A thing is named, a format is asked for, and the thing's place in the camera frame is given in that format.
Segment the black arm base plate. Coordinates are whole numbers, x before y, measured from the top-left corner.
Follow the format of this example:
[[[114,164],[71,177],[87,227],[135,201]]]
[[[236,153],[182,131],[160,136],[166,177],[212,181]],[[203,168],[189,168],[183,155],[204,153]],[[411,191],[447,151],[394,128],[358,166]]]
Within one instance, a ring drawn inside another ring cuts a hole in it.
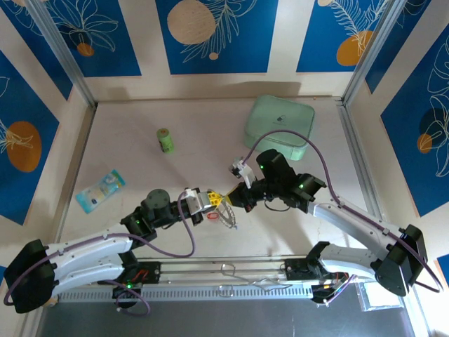
[[[121,265],[123,271],[113,280],[122,284],[124,288],[115,286],[113,289],[113,299],[136,298],[129,292],[130,289],[136,293],[141,293],[141,288],[146,284],[158,284],[161,274],[161,263],[139,262],[124,263]]]
[[[289,258],[283,269],[288,281],[314,281],[311,300],[317,305],[329,306],[347,287],[351,277],[346,272],[329,272],[317,260]]]

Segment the aluminium frame post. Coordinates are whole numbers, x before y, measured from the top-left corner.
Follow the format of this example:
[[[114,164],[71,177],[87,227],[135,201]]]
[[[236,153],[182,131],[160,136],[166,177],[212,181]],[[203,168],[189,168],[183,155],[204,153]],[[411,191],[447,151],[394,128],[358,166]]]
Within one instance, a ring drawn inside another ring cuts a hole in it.
[[[351,76],[349,84],[342,95],[342,104],[344,107],[350,106],[351,102],[354,100],[360,86],[365,81],[368,71],[372,67],[395,25],[406,1],[407,0],[388,0],[385,12],[382,14],[382,17],[368,42],[367,48],[363,52],[360,61]]]
[[[86,104],[95,109],[98,103],[95,101],[81,69],[79,68],[74,56],[68,48],[45,5],[42,4],[40,0],[24,0],[24,3],[33,21],[46,40],[46,43],[58,59],[58,62],[62,66],[72,84],[76,87]]]

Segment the mint green zipper case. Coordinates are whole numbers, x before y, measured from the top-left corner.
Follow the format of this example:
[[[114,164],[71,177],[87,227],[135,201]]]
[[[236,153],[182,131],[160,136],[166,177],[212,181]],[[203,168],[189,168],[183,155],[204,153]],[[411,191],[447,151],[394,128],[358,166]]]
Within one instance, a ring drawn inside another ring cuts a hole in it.
[[[303,158],[308,143],[291,134],[298,132],[305,137],[311,135],[314,125],[313,107],[271,95],[256,99],[244,128],[243,143],[251,148],[269,131],[278,131],[262,139],[255,148],[259,152],[275,149],[286,159],[299,161]]]

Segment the silver taped square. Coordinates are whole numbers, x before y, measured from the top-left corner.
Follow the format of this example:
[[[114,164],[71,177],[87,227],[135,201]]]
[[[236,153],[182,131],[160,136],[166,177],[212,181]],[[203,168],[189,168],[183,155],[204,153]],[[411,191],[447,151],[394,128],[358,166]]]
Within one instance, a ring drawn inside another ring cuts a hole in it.
[[[377,282],[357,282],[356,292],[363,312],[403,308],[403,301]]]

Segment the blue wipes packet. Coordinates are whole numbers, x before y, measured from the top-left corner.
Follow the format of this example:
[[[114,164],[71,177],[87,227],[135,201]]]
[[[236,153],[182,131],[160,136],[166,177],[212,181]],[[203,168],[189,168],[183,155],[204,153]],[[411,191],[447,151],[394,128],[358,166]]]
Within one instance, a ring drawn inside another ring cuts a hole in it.
[[[86,214],[91,213],[101,203],[126,185],[117,170],[112,170],[96,184],[76,195],[76,201]]]

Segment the green cylindrical can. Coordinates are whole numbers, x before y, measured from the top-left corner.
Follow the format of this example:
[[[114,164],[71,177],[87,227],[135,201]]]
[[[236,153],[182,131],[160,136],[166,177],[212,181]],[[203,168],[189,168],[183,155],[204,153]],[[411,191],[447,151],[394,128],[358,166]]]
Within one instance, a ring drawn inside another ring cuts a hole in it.
[[[174,143],[170,131],[167,128],[160,128],[156,132],[156,136],[163,153],[168,154],[174,151]]]

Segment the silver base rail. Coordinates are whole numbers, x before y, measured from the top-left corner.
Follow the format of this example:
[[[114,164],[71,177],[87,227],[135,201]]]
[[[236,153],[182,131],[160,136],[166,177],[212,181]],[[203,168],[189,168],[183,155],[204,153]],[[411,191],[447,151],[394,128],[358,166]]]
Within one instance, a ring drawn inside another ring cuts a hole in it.
[[[218,284],[271,279],[286,282],[282,270],[290,256],[212,257],[212,258],[140,258],[139,262],[160,262],[161,284]]]

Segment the aluminium side rail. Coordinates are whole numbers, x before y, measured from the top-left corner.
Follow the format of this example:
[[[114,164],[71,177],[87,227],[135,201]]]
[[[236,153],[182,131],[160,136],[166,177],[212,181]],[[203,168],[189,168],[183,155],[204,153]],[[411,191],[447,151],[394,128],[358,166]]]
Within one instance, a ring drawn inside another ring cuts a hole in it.
[[[337,110],[340,116],[342,127],[351,153],[351,158],[354,163],[358,182],[361,186],[363,199],[366,203],[368,213],[381,220],[384,220],[384,213],[382,212],[381,204],[378,200],[375,184],[372,180],[368,162],[363,151],[361,141],[351,117],[349,109],[342,101],[337,101]]]
[[[56,208],[55,216],[53,218],[53,229],[50,234],[52,242],[59,242],[62,236],[62,229],[64,227],[69,205],[74,194],[76,179],[79,174],[96,109],[96,107],[89,107],[86,110],[79,132],[77,133],[74,149],[71,152],[71,161],[67,169],[64,185],[62,186],[58,207]]]

